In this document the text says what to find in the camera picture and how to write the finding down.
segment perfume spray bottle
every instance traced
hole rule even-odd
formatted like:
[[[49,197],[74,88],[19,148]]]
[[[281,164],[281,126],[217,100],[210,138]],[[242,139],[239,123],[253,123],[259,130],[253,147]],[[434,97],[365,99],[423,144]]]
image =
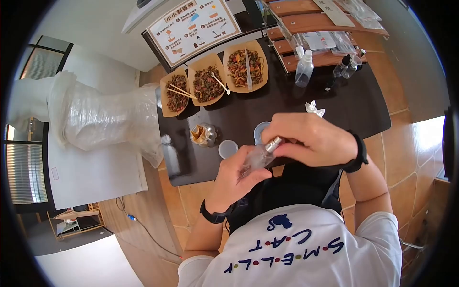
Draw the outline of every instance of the perfume spray bottle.
[[[242,165],[241,177],[248,176],[252,171],[256,169],[262,169],[270,164],[275,156],[273,155],[274,150],[281,144],[281,137],[275,137],[270,140],[266,145],[258,145],[254,150],[247,154],[246,160]]]

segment instruction poster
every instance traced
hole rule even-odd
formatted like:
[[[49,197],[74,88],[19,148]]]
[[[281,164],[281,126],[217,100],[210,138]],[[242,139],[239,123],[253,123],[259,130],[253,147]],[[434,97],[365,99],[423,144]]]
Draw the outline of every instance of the instruction poster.
[[[148,32],[170,66],[241,33],[225,0],[188,0],[164,14]]]

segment black watch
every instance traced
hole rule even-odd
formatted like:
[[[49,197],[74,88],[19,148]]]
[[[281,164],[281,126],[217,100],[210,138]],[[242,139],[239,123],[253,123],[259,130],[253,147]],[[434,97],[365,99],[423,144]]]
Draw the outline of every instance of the black watch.
[[[233,209],[233,205],[231,205],[225,212],[223,213],[218,213],[214,212],[210,214],[207,209],[206,205],[204,204],[206,200],[204,199],[201,204],[201,209],[199,210],[200,213],[204,216],[205,219],[207,219],[210,223],[223,223],[225,220],[226,216],[229,215]]]
[[[355,159],[351,160],[346,164],[341,165],[341,168],[347,173],[352,173],[358,171],[363,163],[368,164],[367,147],[365,146],[364,141],[360,139],[358,135],[353,133],[351,130],[348,130],[348,132],[351,133],[357,141],[358,152],[357,157]]]

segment person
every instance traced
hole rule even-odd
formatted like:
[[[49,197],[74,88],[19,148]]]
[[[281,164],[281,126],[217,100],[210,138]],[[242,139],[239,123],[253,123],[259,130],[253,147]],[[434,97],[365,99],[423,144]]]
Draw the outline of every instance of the person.
[[[298,142],[274,155],[298,162],[279,179],[267,169],[240,178],[250,146],[221,162],[184,249],[179,286],[399,286],[398,222],[363,141],[310,113],[275,114],[262,140],[276,136]],[[341,168],[356,200],[355,235],[336,207]],[[219,254],[224,217],[231,235]]]

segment window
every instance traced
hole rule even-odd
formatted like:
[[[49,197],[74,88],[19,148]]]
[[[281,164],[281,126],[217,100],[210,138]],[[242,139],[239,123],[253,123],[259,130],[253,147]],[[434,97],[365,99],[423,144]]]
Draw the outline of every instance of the window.
[[[13,204],[48,202],[42,149],[39,144],[6,145],[6,169]]]
[[[27,47],[17,78],[54,77],[62,70],[72,46],[42,36],[36,45]],[[26,119],[20,127],[6,126],[6,174],[18,213],[54,210],[47,163],[48,127],[35,118]]]

